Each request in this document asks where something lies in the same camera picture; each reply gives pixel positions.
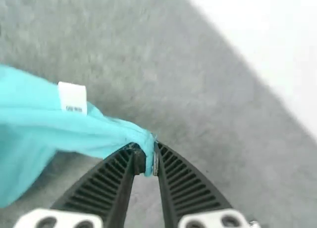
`white clothing tag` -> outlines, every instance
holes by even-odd
[[[86,86],[59,82],[58,91],[61,109],[87,115]]]

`screw hole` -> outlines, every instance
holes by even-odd
[[[205,228],[205,226],[199,221],[190,221],[186,224],[186,228]]]
[[[94,225],[89,221],[84,221],[84,222],[77,224],[77,226],[75,226],[75,228],[94,228]]]
[[[57,220],[54,217],[46,217],[37,224],[36,228],[54,228]]]
[[[225,216],[221,219],[221,221],[225,227],[239,227],[240,226],[239,220],[233,216]]]

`turquoise fabric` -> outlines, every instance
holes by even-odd
[[[57,151],[106,158],[135,142],[151,175],[154,137],[139,126],[104,116],[88,103],[88,115],[60,109],[57,85],[0,64],[0,207],[19,198]]]

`turquoise cloth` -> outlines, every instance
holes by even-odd
[[[151,175],[154,141],[147,130],[90,103],[87,115],[62,111],[57,85],[0,64],[0,207],[19,198],[57,151],[106,158],[135,142]]]

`gray carpet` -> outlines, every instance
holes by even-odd
[[[0,26],[2,63],[86,85],[106,115],[156,133],[262,224],[317,227],[316,144],[187,0],[0,0]],[[97,161],[58,154],[0,227]],[[163,227],[155,177],[137,177],[126,227]]]

